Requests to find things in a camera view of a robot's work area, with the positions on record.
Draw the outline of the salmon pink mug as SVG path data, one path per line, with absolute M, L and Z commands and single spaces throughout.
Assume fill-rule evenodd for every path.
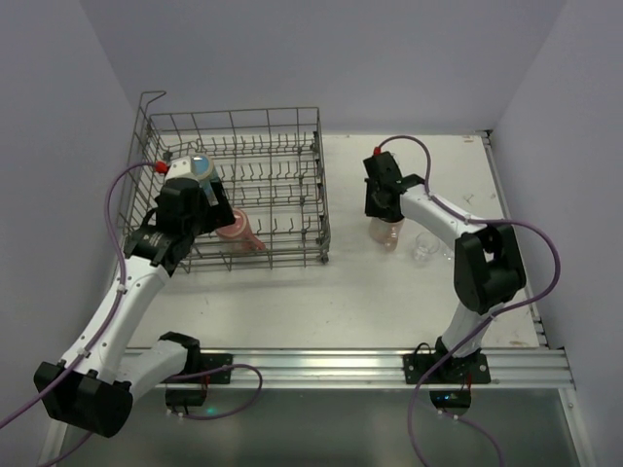
M 252 231 L 247 214 L 234 208 L 233 224 L 217 229 L 216 235 L 232 253 L 265 251 L 266 245 Z

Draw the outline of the blue printed cup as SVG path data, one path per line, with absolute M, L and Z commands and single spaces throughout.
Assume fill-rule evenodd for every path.
M 205 192 L 210 205 L 216 205 L 218 199 L 215 195 L 213 182 L 219 182 L 215 163 L 208 156 L 201 154 L 194 154 L 191 156 L 192 173 L 199 181 L 200 186 Z

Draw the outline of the pale pink mug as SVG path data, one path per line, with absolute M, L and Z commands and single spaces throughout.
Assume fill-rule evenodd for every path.
M 370 221 L 368 234 L 374 241 L 382 245 L 386 252 L 393 252 L 397 248 L 403 225 L 404 219 L 389 222 L 374 217 Z

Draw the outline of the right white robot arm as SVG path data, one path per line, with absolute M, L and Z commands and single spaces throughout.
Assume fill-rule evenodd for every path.
M 427 375 L 433 382 L 457 382 L 486 363 L 482 339 L 496 311 L 526 286 L 527 278 L 514 229 L 483 219 L 454 216 L 425 192 L 424 180 L 404 176 L 389 152 L 377 148 L 364 160 L 365 214 L 379 221 L 414 221 L 454 252 L 453 284 L 458 306 L 434 348 L 405 356 L 405 378 Z

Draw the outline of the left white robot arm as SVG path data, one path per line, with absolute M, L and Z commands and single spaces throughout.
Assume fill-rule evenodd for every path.
M 234 221 L 221 181 L 165 180 L 155 208 L 127 237 L 119 276 L 89 325 L 58 362 L 43 362 L 34 374 L 51 418 L 111 438 L 146 392 L 170 377 L 195 377 L 203 370 L 199 341 L 175 332 L 161 335 L 134 364 L 124 354 L 196 238 Z

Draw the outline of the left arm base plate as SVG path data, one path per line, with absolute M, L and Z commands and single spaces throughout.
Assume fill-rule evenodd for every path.
M 234 356 L 230 353 L 202 353 L 199 360 L 185 368 L 165 383 L 165 405 L 168 409 L 188 414 L 190 408 L 203 405 L 209 389 L 212 386 L 227 385 L 231 382 L 231 370 L 225 370 L 210 375 L 186 379 L 176 377 L 194 375 L 213 371 L 234 363 Z

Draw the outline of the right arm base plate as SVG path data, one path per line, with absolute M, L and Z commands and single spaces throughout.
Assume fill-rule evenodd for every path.
M 433 347 L 422 342 L 412 352 L 403 354 L 405 382 L 408 385 L 416 385 L 420 377 L 445 354 L 446 350 L 441 339 L 438 339 Z M 424 384 L 450 386 L 450 389 L 429 390 L 429 400 L 436 410 L 461 416 L 471 407 L 473 386 L 491 382 L 487 357 L 477 350 L 467 357 L 450 357 L 431 373 Z

